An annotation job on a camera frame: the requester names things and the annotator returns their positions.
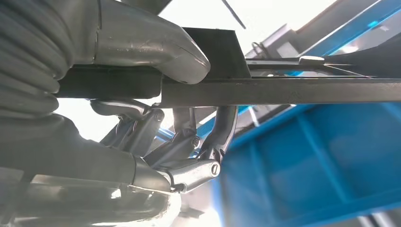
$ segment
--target blue metal structure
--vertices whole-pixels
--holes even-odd
[[[304,54],[333,54],[401,9],[382,0]],[[223,226],[320,226],[401,206],[401,104],[298,105],[235,139],[214,182]]]

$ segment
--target bright light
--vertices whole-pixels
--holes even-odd
[[[217,114],[217,112],[214,111],[209,116],[205,117],[202,121],[200,121],[199,124],[205,124],[206,122],[210,121],[213,117],[215,117],[216,114]]]
[[[220,217],[214,209],[206,210],[198,219],[190,219],[188,224],[191,227],[221,227]]]
[[[297,31],[305,26],[319,13],[332,5],[336,0],[285,0],[283,4],[287,4],[286,15],[288,17],[288,26]]]
[[[359,50],[359,48],[357,46],[349,46],[349,45],[345,45],[343,47],[341,47],[340,51],[344,52],[344,53],[352,53]]]
[[[121,197],[121,191],[120,191],[120,189],[117,189],[112,193],[111,199],[117,199],[120,197]]]

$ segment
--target blue panel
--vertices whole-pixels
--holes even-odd
[[[297,106],[230,147],[226,226],[317,226],[401,203],[401,103]]]

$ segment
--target metal clamp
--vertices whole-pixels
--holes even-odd
[[[176,191],[187,193],[216,178],[220,164],[215,160],[190,158],[163,164],[158,171],[168,174],[168,180]]]

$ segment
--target bolt head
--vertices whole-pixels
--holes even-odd
[[[160,110],[160,112],[157,112],[155,115],[155,119],[158,122],[161,122],[164,119],[164,112]]]
[[[220,165],[217,162],[212,164],[211,173],[213,177],[218,176],[220,173]]]
[[[193,145],[194,149],[197,149],[199,147],[200,143],[201,143],[201,139],[198,136],[195,136],[192,139],[192,145]]]

